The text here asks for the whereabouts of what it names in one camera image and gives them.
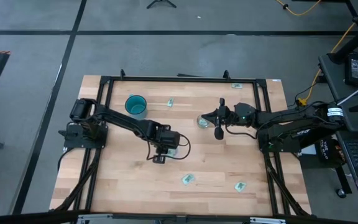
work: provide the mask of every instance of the gray floor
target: gray floor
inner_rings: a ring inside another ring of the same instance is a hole
[[[146,10],[146,0],[88,1],[80,29],[346,30],[351,23],[343,4],[323,3],[308,16],[294,17],[274,0],[172,1],[177,9],[160,3]],[[353,2],[358,11],[358,1]],[[71,29],[79,5],[79,0],[0,1],[0,29]],[[296,12],[310,5],[290,3]],[[68,121],[83,75],[117,75],[123,68],[127,75],[187,73],[220,77],[229,70],[232,77],[282,79],[287,103],[292,104],[295,94],[310,86],[318,69],[318,56],[329,52],[338,40],[339,37],[78,36],[24,212],[48,209],[63,145],[57,131]],[[0,150],[0,215],[9,213],[67,41],[65,35],[0,36],[0,50],[12,51],[0,79],[0,141],[6,144]],[[320,84],[311,101],[331,99],[328,87]],[[339,187],[339,182],[333,171],[304,170],[304,177],[315,215],[358,222],[358,195],[337,198],[333,189]]]

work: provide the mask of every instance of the black floor stripe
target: black floor stripe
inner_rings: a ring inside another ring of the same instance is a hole
[[[0,35],[72,35],[72,30],[0,30]]]
[[[85,10],[86,1],[87,0],[81,1],[81,5],[78,10],[78,14],[75,19],[74,26],[73,26],[73,30],[72,30],[73,32],[78,30],[82,15]],[[49,122],[50,122],[50,119],[51,119],[52,113],[53,113],[53,108],[55,107],[56,99],[59,94],[59,89],[60,89],[60,86],[62,85],[63,77],[64,77],[64,74],[65,74],[65,71],[67,68],[68,59],[70,58],[71,50],[73,49],[73,46],[74,46],[74,41],[75,41],[75,35],[72,34],[70,36],[70,38],[68,39],[66,51],[63,55],[62,64],[59,69],[59,73],[57,75],[55,84],[53,85],[52,92],[50,94],[50,98],[47,103],[47,108],[45,109],[45,113],[43,115],[42,122],[41,122],[41,125],[40,125],[38,133],[37,133],[37,137],[34,141],[32,149],[31,149],[30,161],[26,168],[26,172],[23,177],[23,181],[22,181],[19,193],[17,195],[17,200],[16,200],[16,203],[15,203],[13,211],[12,211],[12,214],[14,214],[14,215],[22,213],[25,199],[27,197],[27,193],[29,192],[29,188],[31,185],[31,181],[32,181],[34,172],[35,172],[35,168],[37,167],[38,159],[40,157],[42,144],[44,143],[45,136],[47,134]]]
[[[345,31],[235,31],[235,30],[80,30],[77,35],[239,35],[239,36],[331,36]]]
[[[0,30],[0,35],[238,35],[238,36],[335,36],[345,31],[251,30]]]

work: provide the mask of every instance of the wooden table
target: wooden table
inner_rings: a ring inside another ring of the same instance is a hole
[[[100,78],[84,76],[79,98],[96,98]],[[287,104],[281,81],[267,80],[267,85],[272,111],[285,110]],[[214,138],[214,128],[200,129],[196,124],[198,115],[219,106],[220,97],[226,99],[231,110],[238,102],[255,106],[251,84],[234,89],[229,83],[115,81],[111,109],[126,113],[124,103],[130,94],[142,95],[147,100],[147,119],[170,124],[173,131],[187,136],[191,154],[182,161],[167,159],[164,165],[154,164],[145,160],[146,142],[130,131],[109,125],[92,212],[272,215],[264,158],[257,141],[228,133],[218,141]],[[262,90],[260,96],[264,105]],[[167,106],[171,97],[174,97],[172,108]],[[252,128],[232,127],[231,131],[255,134]],[[187,147],[179,147],[177,156],[186,151]],[[62,160],[50,208],[59,206],[76,185],[83,154],[83,149],[73,150]],[[280,155],[286,186],[303,209],[310,212],[299,161],[289,153]],[[193,174],[196,180],[185,186],[181,179],[187,174]],[[247,183],[241,193],[234,189],[240,181]],[[85,206],[87,186],[83,192],[80,208]],[[276,186],[279,211],[283,213],[279,192]]]

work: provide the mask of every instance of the small sticker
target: small sticker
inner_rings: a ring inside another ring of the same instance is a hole
[[[244,182],[238,182],[235,184],[234,189],[238,192],[242,192],[246,188],[247,184]]]
[[[341,112],[343,113],[343,110],[340,108],[328,108],[328,112]]]
[[[242,89],[242,84],[241,84],[241,83],[232,83],[232,84],[231,84],[231,88]]]
[[[195,177],[193,174],[187,174],[186,176],[184,176],[181,181],[183,182],[183,184],[188,185],[191,182],[193,182],[195,180]]]
[[[328,112],[328,116],[343,116],[342,112]]]
[[[173,97],[171,97],[167,103],[167,106],[172,107],[173,106]]]

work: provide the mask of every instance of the robotic arm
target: robotic arm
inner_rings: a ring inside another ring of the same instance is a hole
[[[76,100],[70,113],[73,121],[66,131],[59,131],[65,137],[65,147],[102,148],[106,145],[107,126],[104,122],[115,124],[132,131],[135,136],[156,147],[154,163],[164,164],[168,149],[176,149],[181,134],[171,131],[171,126],[152,120],[137,120],[110,110],[104,105],[97,104],[93,99]]]
[[[259,140],[262,151],[300,152],[305,144],[313,144],[344,126],[342,109],[335,104],[319,102],[274,113],[259,111],[245,103],[234,105],[231,111],[223,98],[219,104],[212,113],[201,115],[215,125],[215,138],[223,139],[222,125],[226,129],[228,126],[253,127],[257,130],[253,138]],[[311,133],[315,140],[306,141],[304,136]]]

